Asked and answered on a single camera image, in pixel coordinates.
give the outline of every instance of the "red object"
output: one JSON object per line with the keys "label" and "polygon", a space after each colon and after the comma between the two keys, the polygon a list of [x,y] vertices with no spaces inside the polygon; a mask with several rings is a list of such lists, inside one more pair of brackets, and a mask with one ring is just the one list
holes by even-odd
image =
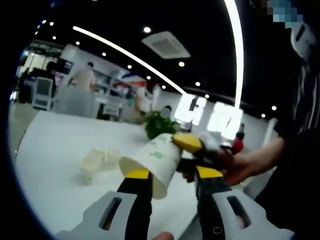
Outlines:
{"label": "red object", "polygon": [[245,147],[245,145],[244,145],[243,141],[238,138],[232,144],[232,150],[233,150],[234,154],[240,153],[242,151],[242,149],[244,149],[244,147]]}

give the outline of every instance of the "green plant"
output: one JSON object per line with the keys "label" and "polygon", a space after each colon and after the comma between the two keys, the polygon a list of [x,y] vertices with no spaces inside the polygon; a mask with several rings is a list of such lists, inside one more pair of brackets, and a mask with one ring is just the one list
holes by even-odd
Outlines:
{"label": "green plant", "polygon": [[178,122],[171,121],[168,117],[162,117],[160,111],[151,111],[144,121],[146,135],[150,140],[164,133],[175,134],[177,132],[175,126],[179,125]]}

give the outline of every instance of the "ceiling vent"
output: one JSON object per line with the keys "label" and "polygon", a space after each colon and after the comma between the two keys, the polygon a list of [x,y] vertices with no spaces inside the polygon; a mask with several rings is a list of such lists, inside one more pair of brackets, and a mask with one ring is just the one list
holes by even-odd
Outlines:
{"label": "ceiling vent", "polygon": [[169,31],[152,34],[142,42],[163,59],[190,58],[189,52]]}

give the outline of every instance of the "white paper cup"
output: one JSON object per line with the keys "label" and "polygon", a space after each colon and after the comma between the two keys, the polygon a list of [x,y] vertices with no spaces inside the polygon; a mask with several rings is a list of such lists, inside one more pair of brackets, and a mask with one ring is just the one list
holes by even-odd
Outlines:
{"label": "white paper cup", "polygon": [[91,149],[87,156],[80,162],[80,171],[87,183],[92,182],[94,174],[104,161],[105,153],[95,148]]}
{"label": "white paper cup", "polygon": [[172,134],[163,133],[138,149],[132,157],[123,156],[119,166],[126,176],[130,171],[145,168],[153,175],[152,197],[162,199],[177,169],[182,150],[172,143]]}
{"label": "white paper cup", "polygon": [[98,172],[110,171],[119,167],[121,155],[117,149],[110,149],[105,152],[104,160],[98,169]]}

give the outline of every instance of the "floor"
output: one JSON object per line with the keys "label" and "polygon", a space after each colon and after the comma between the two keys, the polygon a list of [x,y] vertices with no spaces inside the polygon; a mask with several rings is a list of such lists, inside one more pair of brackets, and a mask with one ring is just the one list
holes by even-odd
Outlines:
{"label": "floor", "polygon": [[9,109],[9,148],[11,159],[16,160],[16,151],[25,131],[37,115],[38,110],[27,103],[11,103]]}

